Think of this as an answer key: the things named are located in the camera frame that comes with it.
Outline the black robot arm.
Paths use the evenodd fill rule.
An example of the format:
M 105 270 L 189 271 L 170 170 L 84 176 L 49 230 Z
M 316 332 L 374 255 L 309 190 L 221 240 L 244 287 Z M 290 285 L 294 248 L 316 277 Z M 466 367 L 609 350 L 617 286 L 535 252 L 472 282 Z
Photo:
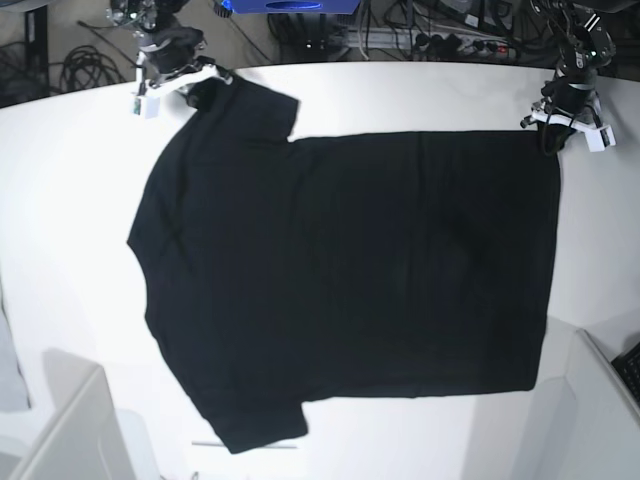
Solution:
M 138 46 L 133 113 L 154 118 L 161 98 L 213 75 L 215 62 L 200 54 L 204 33 L 180 24 L 180 0 L 112 1 L 107 18 L 132 32 Z

